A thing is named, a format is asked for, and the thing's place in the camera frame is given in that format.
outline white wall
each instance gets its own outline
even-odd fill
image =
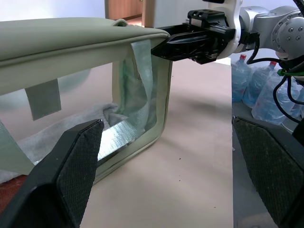
[[[155,0],[154,27],[178,25],[186,22],[190,10],[205,9],[202,0]]]
[[[3,0],[0,21],[60,18],[105,17],[104,0]]]

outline red fabric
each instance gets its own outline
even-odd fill
[[[21,175],[8,182],[0,184],[0,214],[17,193],[27,176]]]

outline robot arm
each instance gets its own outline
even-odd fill
[[[270,11],[258,6],[241,8],[242,0],[207,1],[208,9],[188,13],[189,24],[161,28],[171,37],[152,54],[205,64],[232,53],[268,48],[276,51],[282,68],[292,69],[304,61],[304,18],[299,9],[282,6]],[[304,7],[302,1],[294,1],[300,9]]]

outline fabric tag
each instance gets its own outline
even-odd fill
[[[52,80],[26,88],[33,120],[61,110],[58,80]]]

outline black cable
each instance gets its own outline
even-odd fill
[[[247,61],[247,64],[252,64],[253,59],[257,56],[257,52],[260,48],[260,37],[257,37],[256,41],[255,41],[255,49],[252,53],[252,55],[250,56],[249,60]]]
[[[289,73],[296,73],[297,71],[303,71],[304,62],[300,63],[299,65],[296,65],[295,67],[291,68],[288,72]]]
[[[304,105],[304,102],[301,102],[301,101],[297,101],[297,100],[294,100],[292,94],[291,94],[291,77],[288,76],[287,78],[287,94],[288,94],[288,98],[289,100],[291,100],[293,103],[296,103],[298,105]]]
[[[281,105],[280,105],[280,103],[279,103],[279,101],[277,99],[277,96],[276,96],[276,93],[277,93],[278,89],[284,84],[284,82],[286,81],[286,79],[287,79],[287,76],[284,76],[283,79],[282,79],[282,81],[279,84],[277,84],[277,86],[275,87],[275,89],[274,89],[274,91],[273,91],[272,94],[273,94],[273,97],[274,97],[274,100],[275,100],[275,104],[278,107],[278,109],[281,111],[281,113],[283,113],[288,119],[290,119],[290,120],[292,120],[292,121],[294,121],[294,122],[296,122],[296,123],[299,124],[300,123],[299,120],[294,119],[291,115],[289,115],[287,112],[285,112],[285,110],[281,107]]]
[[[259,63],[259,62],[265,62],[265,61],[281,63],[281,60],[278,59],[278,58],[258,58],[258,59],[253,60],[251,62],[251,64],[253,64],[253,63]]]
[[[277,59],[277,58],[258,58],[258,59],[254,59],[257,56],[259,48],[260,48],[260,37],[257,37],[257,39],[255,41],[255,49],[254,49],[251,57],[247,61],[248,65],[254,64],[254,63],[259,63],[259,62],[264,62],[264,61],[281,63],[281,60]]]
[[[304,15],[304,2],[303,2],[303,0],[294,0],[294,3],[299,8],[299,10],[301,11],[302,15]]]

